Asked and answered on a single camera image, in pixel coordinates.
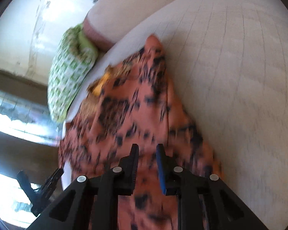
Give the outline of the orange black floral garment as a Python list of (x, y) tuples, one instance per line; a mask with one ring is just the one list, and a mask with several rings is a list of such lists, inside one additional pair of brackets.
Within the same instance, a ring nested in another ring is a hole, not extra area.
[(92, 83), (59, 145), (59, 166), (72, 178), (97, 177), (139, 147), (136, 187), (118, 204), (119, 229), (177, 229), (177, 200), (160, 189), (156, 146), (193, 174), (222, 175), (222, 165), (202, 139), (174, 92), (165, 52), (151, 35), (142, 49)]

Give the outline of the green white patterned pillow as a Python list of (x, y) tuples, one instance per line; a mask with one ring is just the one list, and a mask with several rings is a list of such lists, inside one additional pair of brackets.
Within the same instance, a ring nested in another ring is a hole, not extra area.
[(69, 28), (52, 60), (48, 79), (48, 108), (54, 122), (62, 123), (99, 51), (85, 36), (83, 25)]

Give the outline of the pink bolster cushion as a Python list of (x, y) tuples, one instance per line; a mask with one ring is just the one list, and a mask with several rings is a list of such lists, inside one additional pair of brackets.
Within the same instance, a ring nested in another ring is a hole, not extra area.
[(141, 21), (175, 0), (98, 0), (83, 21), (84, 35), (107, 52)]

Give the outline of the stained glass door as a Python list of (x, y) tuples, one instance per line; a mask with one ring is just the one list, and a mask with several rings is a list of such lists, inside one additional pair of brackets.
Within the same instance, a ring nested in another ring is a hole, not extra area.
[(46, 93), (46, 86), (0, 70), (0, 219), (8, 229), (35, 220), (18, 172), (37, 189), (58, 167), (62, 126), (50, 118)]

